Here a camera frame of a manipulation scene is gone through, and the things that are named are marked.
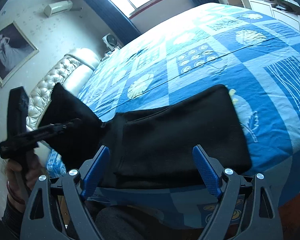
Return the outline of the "person's left hand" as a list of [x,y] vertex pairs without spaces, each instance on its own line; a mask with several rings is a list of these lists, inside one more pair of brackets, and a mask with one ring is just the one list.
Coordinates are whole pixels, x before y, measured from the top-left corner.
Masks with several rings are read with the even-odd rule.
[[22,175],[22,166],[9,159],[6,164],[8,200],[21,213],[25,211],[25,195],[23,187],[29,190],[34,188],[38,178],[45,173],[38,155],[34,154],[30,160],[29,170],[25,176]]

